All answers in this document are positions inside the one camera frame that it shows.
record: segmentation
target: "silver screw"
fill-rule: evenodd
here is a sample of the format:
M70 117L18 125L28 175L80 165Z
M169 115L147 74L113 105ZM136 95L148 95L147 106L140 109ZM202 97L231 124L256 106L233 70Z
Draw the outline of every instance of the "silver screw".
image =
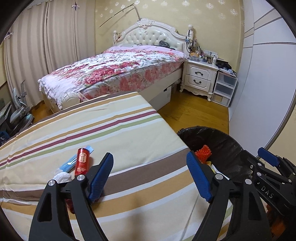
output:
M246 179L245 180L245 183L248 184L248 185L251 185L252 184L252 181L250 179Z
M48 185L50 185L50 186L53 186L55 184L55 180L50 180L49 182L48 182Z
M78 181L82 181L84 178L85 178L84 175L78 175L78 176L77 176L77 180L78 180Z
M215 175L215 178L218 180L222 180L223 179L223 175L221 175L220 173Z

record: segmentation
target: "metal rod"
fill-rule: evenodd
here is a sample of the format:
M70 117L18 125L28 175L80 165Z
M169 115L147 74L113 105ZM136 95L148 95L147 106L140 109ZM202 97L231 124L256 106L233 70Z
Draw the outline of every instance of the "metal rod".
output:
M138 15L138 19L139 19L139 21L141 20L141 18L140 18L140 15L139 15L139 12L138 12L138 10L137 10L137 8L136 8L136 6L135 6L135 4L133 3L133 4L131 4L131 5L129 5L129 6L127 6L127 7L125 7L124 9L127 9L127 8L129 8L129 7L131 7L131 6L133 6L133 8L136 10L136 12L137 12L137 15ZM117 15L117 14L119 14L121 11L123 12L123 10L124 9L122 9L122 10L120 10L119 12L117 12L116 14L114 14L112 17L110 17L108 20L106 20L103 24L105 24L106 22L108 22L111 18L113 18L115 15Z

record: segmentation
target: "nightstand drawer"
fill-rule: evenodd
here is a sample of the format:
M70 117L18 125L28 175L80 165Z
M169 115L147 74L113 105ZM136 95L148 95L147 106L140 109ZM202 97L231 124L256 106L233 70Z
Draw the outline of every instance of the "nightstand drawer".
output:
M202 66L187 64L186 74L196 76L205 80L211 80L213 70Z
M184 84L208 92L210 89L211 81L204 80L202 78L194 77L191 75L186 75Z

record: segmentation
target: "black drawer handle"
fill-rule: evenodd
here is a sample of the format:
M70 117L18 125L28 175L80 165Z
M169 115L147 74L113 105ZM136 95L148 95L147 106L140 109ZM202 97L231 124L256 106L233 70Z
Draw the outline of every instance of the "black drawer handle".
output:
M202 82L201 81L199 81L199 82L196 82L196 80L193 80L195 83L197 83L197 84L201 84Z
M200 73L203 76L203 73L202 72L199 72L199 71L198 72L195 72L195 74L198 74L198 73Z

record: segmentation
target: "white nightstand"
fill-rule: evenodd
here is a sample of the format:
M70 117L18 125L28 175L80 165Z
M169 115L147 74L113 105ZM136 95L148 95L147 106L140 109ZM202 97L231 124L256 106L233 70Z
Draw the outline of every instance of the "white nightstand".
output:
M211 101L218 70L212 64L185 60L180 92L186 89L195 95L205 95Z

